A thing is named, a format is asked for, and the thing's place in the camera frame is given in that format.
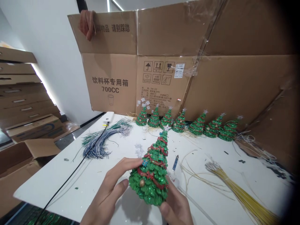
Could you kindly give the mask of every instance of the christmas tree figurine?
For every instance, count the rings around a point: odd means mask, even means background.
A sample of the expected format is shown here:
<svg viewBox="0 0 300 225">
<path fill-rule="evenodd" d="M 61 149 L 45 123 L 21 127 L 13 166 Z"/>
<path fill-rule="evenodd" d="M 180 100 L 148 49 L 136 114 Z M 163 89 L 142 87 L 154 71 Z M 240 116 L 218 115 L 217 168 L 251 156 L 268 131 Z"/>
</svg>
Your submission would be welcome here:
<svg viewBox="0 0 300 225">
<path fill-rule="evenodd" d="M 219 126 L 222 124 L 222 119 L 225 113 L 222 113 L 217 119 L 209 122 L 208 125 L 205 126 L 204 134 L 209 138 L 217 137 L 219 133 Z"/>
<path fill-rule="evenodd" d="M 137 116 L 136 124 L 139 126 L 145 126 L 147 124 L 146 106 L 143 108 L 143 110 Z"/>
<path fill-rule="evenodd" d="M 201 116 L 198 117 L 192 124 L 190 124 L 188 130 L 197 136 L 200 136 L 203 133 L 205 116 L 208 113 L 207 110 L 204 110 Z"/>
<path fill-rule="evenodd" d="M 155 144 L 148 148 L 143 164 L 133 169 L 129 177 L 130 187 L 147 204 L 160 206 L 168 196 L 167 156 L 168 140 L 166 128 Z"/>
<path fill-rule="evenodd" d="M 160 121 L 159 126 L 161 129 L 163 129 L 163 127 L 165 127 L 167 125 L 172 126 L 172 118 L 171 118 L 172 108 L 173 108 L 172 106 L 169 107 L 169 110 L 167 111 L 167 113 L 164 115 L 164 117 Z"/>
<path fill-rule="evenodd" d="M 232 141 L 236 134 L 238 122 L 243 119 L 243 116 L 238 116 L 237 119 L 227 122 L 223 127 L 220 127 L 218 137 L 225 141 Z"/>
<path fill-rule="evenodd" d="M 159 104 L 156 105 L 155 110 L 153 111 L 152 115 L 148 120 L 148 125 L 153 128 L 157 128 L 159 126 L 158 105 Z"/>
<path fill-rule="evenodd" d="M 176 120 L 173 122 L 172 125 L 172 130 L 177 132 L 177 133 L 183 133 L 184 132 L 184 127 L 185 127 L 185 111 L 186 109 L 184 108 L 180 114 L 180 116 L 178 116 L 176 118 Z"/>
</svg>

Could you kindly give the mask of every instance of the white wall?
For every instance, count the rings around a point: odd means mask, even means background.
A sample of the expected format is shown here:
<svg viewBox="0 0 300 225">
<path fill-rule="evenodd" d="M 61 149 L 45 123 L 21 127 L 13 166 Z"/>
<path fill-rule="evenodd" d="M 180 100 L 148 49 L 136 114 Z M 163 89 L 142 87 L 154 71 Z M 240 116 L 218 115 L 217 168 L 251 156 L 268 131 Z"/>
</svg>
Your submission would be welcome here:
<svg viewBox="0 0 300 225">
<path fill-rule="evenodd" d="M 23 49 L 18 36 L 12 30 L 2 10 L 0 9 L 0 41 L 3 41 L 10 46 L 18 49 Z"/>
<path fill-rule="evenodd" d="M 91 110 L 81 55 L 67 18 L 79 13 L 76 0 L 0 0 L 0 8 L 24 49 L 34 53 L 58 108 L 78 125 L 98 115 Z"/>
</svg>

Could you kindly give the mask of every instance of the cardboard box on floor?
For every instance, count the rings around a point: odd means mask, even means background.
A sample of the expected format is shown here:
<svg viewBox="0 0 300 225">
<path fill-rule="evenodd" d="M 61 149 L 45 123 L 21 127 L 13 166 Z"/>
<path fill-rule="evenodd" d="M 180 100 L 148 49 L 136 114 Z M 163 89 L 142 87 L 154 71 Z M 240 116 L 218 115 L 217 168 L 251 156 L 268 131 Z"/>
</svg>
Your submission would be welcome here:
<svg viewBox="0 0 300 225">
<path fill-rule="evenodd" d="M 14 192 L 59 153 L 53 139 L 26 140 L 0 151 L 0 217 L 21 203 Z"/>
<path fill-rule="evenodd" d="M 80 15 L 69 15 L 92 110 L 139 113 L 138 101 L 145 97 L 151 103 L 148 113 L 159 103 L 159 114 L 173 106 L 172 115 L 177 115 L 197 69 L 198 52 L 220 7 L 215 3 L 190 1 L 97 13 L 96 35 L 90 42 L 78 29 Z"/>
<path fill-rule="evenodd" d="M 8 127 L 5 130 L 13 141 L 21 142 L 28 139 L 42 137 L 43 135 L 52 132 L 62 126 L 63 124 L 56 116 L 49 114 L 33 120 L 29 120 L 25 123 Z"/>
</svg>

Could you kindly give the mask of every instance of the paper tag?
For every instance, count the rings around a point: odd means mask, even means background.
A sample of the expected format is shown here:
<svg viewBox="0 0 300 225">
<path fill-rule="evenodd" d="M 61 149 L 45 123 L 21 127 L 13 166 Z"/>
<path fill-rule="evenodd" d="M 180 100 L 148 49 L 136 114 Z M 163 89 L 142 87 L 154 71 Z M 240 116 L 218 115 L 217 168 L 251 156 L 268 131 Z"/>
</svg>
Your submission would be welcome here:
<svg viewBox="0 0 300 225">
<path fill-rule="evenodd" d="M 182 78 L 184 71 L 185 63 L 176 64 L 174 78 Z"/>
</svg>

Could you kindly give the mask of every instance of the finger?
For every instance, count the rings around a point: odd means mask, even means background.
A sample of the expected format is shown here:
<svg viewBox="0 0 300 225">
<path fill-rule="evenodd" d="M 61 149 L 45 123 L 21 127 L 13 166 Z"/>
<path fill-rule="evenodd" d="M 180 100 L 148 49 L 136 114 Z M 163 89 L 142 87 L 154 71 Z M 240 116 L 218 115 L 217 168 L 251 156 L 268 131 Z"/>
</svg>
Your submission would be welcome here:
<svg viewBox="0 0 300 225">
<path fill-rule="evenodd" d="M 165 220 L 170 225 L 181 225 L 184 224 L 179 218 L 175 215 L 173 212 L 171 206 L 169 206 L 168 203 L 163 202 L 161 206 L 159 207 L 159 210 L 162 214 L 162 216 L 165 218 Z"/>
<path fill-rule="evenodd" d="M 141 158 L 130 159 L 123 158 L 120 162 L 118 162 L 112 169 L 110 169 L 102 182 L 101 189 L 106 193 L 109 193 L 115 187 L 117 181 L 120 177 L 128 170 L 132 170 L 143 163 Z"/>
<path fill-rule="evenodd" d="M 111 194 L 107 197 L 109 202 L 116 204 L 117 200 L 124 194 L 128 187 L 129 181 L 127 179 L 122 180 L 118 183 L 115 188 L 112 190 Z"/>
</svg>

